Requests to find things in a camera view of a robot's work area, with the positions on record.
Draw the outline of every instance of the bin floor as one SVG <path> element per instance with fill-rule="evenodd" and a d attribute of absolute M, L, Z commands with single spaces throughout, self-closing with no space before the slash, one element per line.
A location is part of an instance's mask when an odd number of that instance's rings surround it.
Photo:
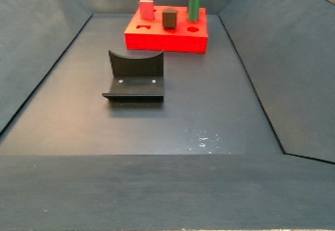
<path fill-rule="evenodd" d="M 99 15 L 37 90 L 7 132 L 0 155 L 282 155 L 234 45 L 209 17 L 207 54 L 166 52 L 166 100 L 111 103 L 107 51 L 126 49 L 130 15 Z"/>

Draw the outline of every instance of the red base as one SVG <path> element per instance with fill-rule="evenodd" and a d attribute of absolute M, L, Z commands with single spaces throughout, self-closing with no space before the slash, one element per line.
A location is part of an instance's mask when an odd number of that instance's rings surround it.
<path fill-rule="evenodd" d="M 163 10 L 178 10 L 177 29 L 163 28 Z M 155 6 L 155 19 L 143 20 L 138 10 L 125 31 L 129 49 L 189 52 L 205 54 L 207 50 L 207 14 L 201 9 L 199 22 L 189 21 L 186 7 Z"/>

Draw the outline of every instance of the hole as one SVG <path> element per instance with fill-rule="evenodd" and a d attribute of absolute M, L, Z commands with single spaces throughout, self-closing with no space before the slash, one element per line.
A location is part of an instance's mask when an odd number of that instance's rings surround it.
<path fill-rule="evenodd" d="M 197 32 L 197 31 L 199 31 L 199 28 L 195 26 L 191 26 L 187 28 L 187 31 Z"/>
<path fill-rule="evenodd" d="M 151 27 L 150 25 L 142 25 L 142 24 L 139 24 L 139 25 L 137 26 L 137 28 L 138 28 L 138 29 L 141 29 L 141 28 L 151 29 L 153 27 Z"/>

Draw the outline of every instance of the green peg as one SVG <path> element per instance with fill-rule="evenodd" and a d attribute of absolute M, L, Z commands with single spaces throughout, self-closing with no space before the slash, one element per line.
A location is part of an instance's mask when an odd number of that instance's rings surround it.
<path fill-rule="evenodd" d="M 189 20 L 191 22 L 199 21 L 199 9 L 202 0 L 189 0 Z"/>

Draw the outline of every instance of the red block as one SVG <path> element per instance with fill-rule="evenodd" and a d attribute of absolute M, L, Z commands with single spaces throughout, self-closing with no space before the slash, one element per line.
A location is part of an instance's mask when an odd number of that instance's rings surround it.
<path fill-rule="evenodd" d="M 163 27 L 163 10 L 167 8 L 178 10 L 177 29 Z M 146 21 L 138 10 L 125 31 L 127 48 L 205 54 L 209 41 L 206 9 L 201 8 L 197 23 L 189 20 L 186 7 L 155 6 L 155 11 L 155 19 Z"/>
<path fill-rule="evenodd" d="M 153 20 L 154 14 L 154 0 L 141 0 L 141 14 L 143 20 Z"/>

